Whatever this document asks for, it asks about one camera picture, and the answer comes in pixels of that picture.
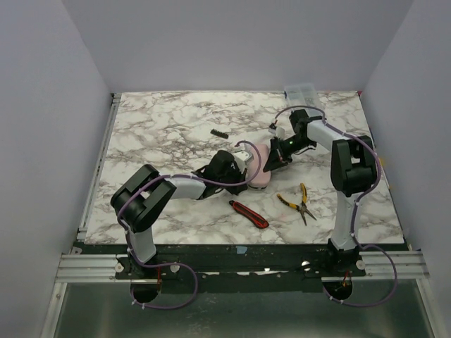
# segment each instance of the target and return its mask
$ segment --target yellow pliers handle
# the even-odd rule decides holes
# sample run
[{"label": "yellow pliers handle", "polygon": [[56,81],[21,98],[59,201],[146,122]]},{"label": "yellow pliers handle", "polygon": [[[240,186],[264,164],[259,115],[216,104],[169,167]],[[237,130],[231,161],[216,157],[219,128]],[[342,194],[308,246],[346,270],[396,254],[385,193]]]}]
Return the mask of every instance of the yellow pliers handle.
[{"label": "yellow pliers handle", "polygon": [[293,208],[295,210],[299,211],[299,206],[294,203],[290,203],[289,201],[286,201],[280,194],[277,194],[277,198],[286,206],[289,206],[290,208]]},{"label": "yellow pliers handle", "polygon": [[305,189],[304,183],[301,183],[301,191],[302,191],[302,202],[307,202],[307,189]]}]

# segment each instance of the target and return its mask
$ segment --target small black object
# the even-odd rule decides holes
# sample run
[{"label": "small black object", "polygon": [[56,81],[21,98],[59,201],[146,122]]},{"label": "small black object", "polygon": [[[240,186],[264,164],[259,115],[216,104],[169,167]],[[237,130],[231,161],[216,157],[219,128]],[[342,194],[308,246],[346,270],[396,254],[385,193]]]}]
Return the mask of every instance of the small black object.
[{"label": "small black object", "polygon": [[222,137],[223,139],[228,139],[228,134],[226,132],[220,132],[219,130],[212,129],[210,134],[215,135],[217,137]]}]

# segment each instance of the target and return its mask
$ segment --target pliers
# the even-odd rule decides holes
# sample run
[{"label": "pliers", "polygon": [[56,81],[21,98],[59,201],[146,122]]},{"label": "pliers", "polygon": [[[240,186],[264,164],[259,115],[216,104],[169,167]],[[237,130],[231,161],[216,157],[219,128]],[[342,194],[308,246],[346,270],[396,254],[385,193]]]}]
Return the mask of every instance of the pliers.
[{"label": "pliers", "polygon": [[316,218],[311,214],[311,212],[309,211],[309,209],[307,209],[307,206],[305,205],[305,203],[307,202],[307,189],[305,189],[304,183],[301,183],[301,191],[302,191],[302,202],[300,206],[286,201],[280,194],[277,194],[277,198],[280,199],[280,201],[286,206],[289,206],[290,208],[299,211],[301,213],[302,219],[304,220],[305,226],[307,226],[307,221],[305,220],[305,213],[314,220],[316,220]]}]

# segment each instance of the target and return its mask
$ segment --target wire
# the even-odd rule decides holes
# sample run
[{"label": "wire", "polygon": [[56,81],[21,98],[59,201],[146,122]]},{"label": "wire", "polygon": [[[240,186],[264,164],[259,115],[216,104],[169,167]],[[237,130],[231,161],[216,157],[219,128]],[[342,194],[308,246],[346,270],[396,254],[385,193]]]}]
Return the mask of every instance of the wire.
[{"label": "wire", "polygon": [[355,221],[357,218],[357,209],[359,208],[359,202],[370,192],[372,192],[379,184],[379,182],[381,181],[381,177],[382,177],[382,166],[381,166],[381,162],[379,161],[378,155],[377,153],[365,142],[363,142],[360,138],[352,135],[352,134],[348,134],[346,132],[342,132],[341,130],[339,130],[338,128],[334,127],[333,125],[330,125],[329,123],[326,122],[326,112],[323,109],[314,107],[314,106],[304,106],[304,105],[298,105],[298,106],[290,106],[287,108],[282,109],[281,111],[279,111],[276,116],[275,116],[275,120],[277,120],[277,118],[279,117],[279,115],[281,113],[284,113],[286,111],[290,111],[294,108],[305,108],[305,109],[313,109],[314,111],[318,111],[321,114],[321,121],[323,122],[323,124],[328,127],[329,129],[333,130],[334,132],[337,132],[338,134],[343,135],[344,137],[348,137],[350,139],[353,139],[357,142],[359,142],[366,150],[369,151],[369,153],[374,157],[374,160],[376,162],[376,167],[377,167],[377,176],[376,176],[376,181],[374,182],[374,184],[365,192],[361,193],[356,199],[355,199],[355,203],[354,203],[354,208],[352,209],[352,215],[351,215],[351,237],[353,238],[355,244],[362,250],[365,251],[367,249],[373,248],[376,250],[379,250],[380,252],[382,252],[382,254],[384,254],[388,260],[390,261],[392,267],[393,267],[393,275],[394,275],[394,282],[393,282],[393,288],[390,291],[390,293],[382,300],[377,301],[375,303],[369,303],[369,304],[356,304],[356,303],[349,303],[346,301],[341,301],[339,299],[336,299],[334,297],[332,297],[328,291],[326,290],[326,288],[323,288],[324,293],[326,293],[326,295],[329,297],[329,299],[331,301],[334,301],[336,303],[340,303],[342,305],[347,305],[347,306],[353,306],[356,308],[368,308],[368,307],[372,307],[372,306],[377,306],[377,305],[381,305],[382,303],[385,303],[386,301],[390,300],[393,297],[393,294],[395,294],[397,286],[398,286],[398,279],[397,279],[397,270],[396,270],[396,265],[395,262],[393,261],[393,259],[390,257],[390,255],[381,247],[375,245],[375,244],[368,244],[366,246],[362,246],[359,241],[357,240],[357,236],[355,235],[354,229],[355,229]]},{"label": "wire", "polygon": [[209,184],[214,184],[214,185],[218,185],[220,187],[237,187],[240,185],[244,185],[247,184],[249,182],[251,182],[258,174],[260,171],[260,167],[261,167],[261,155],[260,152],[258,150],[258,148],[251,142],[249,141],[239,141],[235,147],[239,146],[240,144],[248,144],[250,145],[252,148],[254,148],[255,153],[257,154],[257,157],[259,159],[259,164],[257,166],[257,170],[255,171],[255,174],[253,174],[253,176],[249,177],[247,180],[243,181],[243,182],[238,182],[238,183],[222,183],[222,182],[215,182],[215,181],[211,181],[211,180],[207,180],[205,178],[202,177],[197,177],[195,175],[186,175],[186,174],[175,174],[175,175],[161,175],[158,176],[156,178],[154,178],[153,180],[149,181],[148,183],[146,183],[143,187],[141,187],[140,189],[138,189],[137,192],[135,192],[122,206],[122,208],[119,210],[118,212],[118,223],[121,225],[121,227],[124,228],[125,230],[125,240],[127,242],[128,245],[128,252],[130,252],[130,255],[135,259],[136,263],[143,267],[143,268],[162,268],[164,266],[171,266],[171,265],[177,265],[180,266],[182,268],[186,268],[188,269],[191,273],[192,276],[194,278],[194,290],[192,292],[192,295],[189,297],[189,299],[187,301],[184,301],[181,304],[178,305],[174,305],[174,306],[157,306],[157,305],[152,305],[149,303],[140,303],[135,299],[135,296],[133,294],[133,289],[131,289],[130,291],[130,295],[133,298],[133,304],[138,304],[143,308],[155,308],[155,309],[159,309],[159,310],[173,310],[176,308],[182,308],[183,306],[188,305],[189,303],[191,303],[197,295],[197,290],[199,287],[199,280],[197,279],[197,275],[196,272],[188,265],[184,264],[184,263],[161,263],[161,264],[145,264],[144,262],[142,262],[135,253],[135,250],[132,247],[132,242],[130,241],[130,226],[124,222],[122,215],[124,214],[126,208],[144,191],[146,191],[148,188],[150,188],[153,184],[155,184],[156,182],[163,180],[165,178],[170,178],[170,177],[181,177],[181,178],[187,178],[189,180],[196,180],[196,181],[201,181],[201,182],[205,182],[205,183],[209,183]]}]

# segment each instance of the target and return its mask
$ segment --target red utility knife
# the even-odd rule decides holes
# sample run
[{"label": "red utility knife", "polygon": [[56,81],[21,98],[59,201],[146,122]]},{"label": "red utility knife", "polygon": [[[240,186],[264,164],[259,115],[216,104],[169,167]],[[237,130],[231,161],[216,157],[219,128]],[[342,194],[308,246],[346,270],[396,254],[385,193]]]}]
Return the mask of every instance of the red utility knife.
[{"label": "red utility knife", "polygon": [[243,206],[240,202],[229,201],[229,204],[232,206],[233,210],[246,217],[248,220],[254,223],[254,225],[259,229],[264,229],[269,226],[267,220],[265,220],[255,211],[252,211],[248,207]]}]

